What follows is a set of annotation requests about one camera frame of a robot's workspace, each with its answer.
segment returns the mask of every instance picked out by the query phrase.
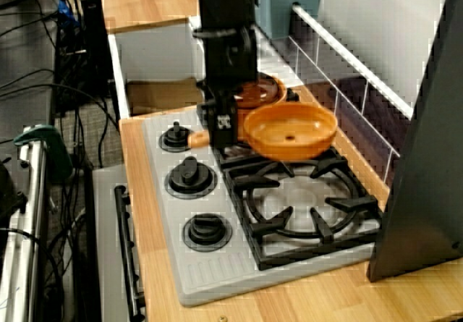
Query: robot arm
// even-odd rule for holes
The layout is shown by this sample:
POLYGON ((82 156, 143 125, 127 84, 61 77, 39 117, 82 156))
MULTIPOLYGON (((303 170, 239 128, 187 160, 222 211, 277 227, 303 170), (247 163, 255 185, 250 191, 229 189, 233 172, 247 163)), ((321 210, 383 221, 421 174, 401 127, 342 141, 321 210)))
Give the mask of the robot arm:
POLYGON ((241 84, 258 78, 254 4, 255 0, 200 0, 201 29, 193 33, 204 41, 205 51, 205 103, 200 108, 216 148, 237 142, 234 95, 241 84))

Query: stovetop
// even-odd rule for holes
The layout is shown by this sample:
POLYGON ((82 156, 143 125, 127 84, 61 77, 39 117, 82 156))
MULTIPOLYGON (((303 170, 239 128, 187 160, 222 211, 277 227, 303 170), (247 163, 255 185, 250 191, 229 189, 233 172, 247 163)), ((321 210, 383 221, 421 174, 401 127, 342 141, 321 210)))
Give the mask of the stovetop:
POLYGON ((143 122, 183 305, 200 305, 371 256, 381 212, 336 150, 303 164, 262 158, 241 165, 238 160, 221 169, 218 152, 210 147, 176 152, 162 148, 165 142, 182 147, 182 127, 203 130, 195 110, 143 122), (162 135, 169 138, 160 139, 162 135))

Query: cardboard box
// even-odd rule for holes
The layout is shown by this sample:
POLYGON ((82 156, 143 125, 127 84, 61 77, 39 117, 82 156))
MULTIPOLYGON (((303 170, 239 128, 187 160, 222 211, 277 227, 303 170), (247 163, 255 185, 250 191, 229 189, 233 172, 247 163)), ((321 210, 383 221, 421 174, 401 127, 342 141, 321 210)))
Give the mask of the cardboard box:
POLYGON ((127 98, 133 116, 179 109, 203 102, 196 79, 188 78, 173 82, 130 82, 127 98))

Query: wooden countertop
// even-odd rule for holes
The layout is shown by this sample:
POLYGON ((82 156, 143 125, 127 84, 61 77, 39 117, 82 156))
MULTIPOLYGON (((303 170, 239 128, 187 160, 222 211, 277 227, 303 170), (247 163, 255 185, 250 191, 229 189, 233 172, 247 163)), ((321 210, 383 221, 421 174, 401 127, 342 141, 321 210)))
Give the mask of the wooden countertop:
MULTIPOLYGON (((293 89, 302 101, 316 102, 307 88, 293 89)), ((463 259, 374 284, 363 262, 195 308, 181 306, 143 143, 144 118, 124 119, 120 126, 149 321, 216 322, 221 315, 228 322, 443 322, 463 317, 463 259)), ((383 208, 388 188, 343 132, 338 131, 334 146, 383 208)))
POLYGON ((102 0, 108 33, 186 22, 199 13, 197 0, 102 0))

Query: white label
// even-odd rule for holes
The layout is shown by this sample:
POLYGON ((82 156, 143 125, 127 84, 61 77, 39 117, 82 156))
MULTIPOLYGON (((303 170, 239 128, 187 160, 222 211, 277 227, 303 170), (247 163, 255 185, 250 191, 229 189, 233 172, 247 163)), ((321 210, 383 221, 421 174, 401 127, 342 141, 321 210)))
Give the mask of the white label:
POLYGON ((222 114, 217 116, 217 128, 219 129, 231 129, 230 116, 228 114, 222 114))

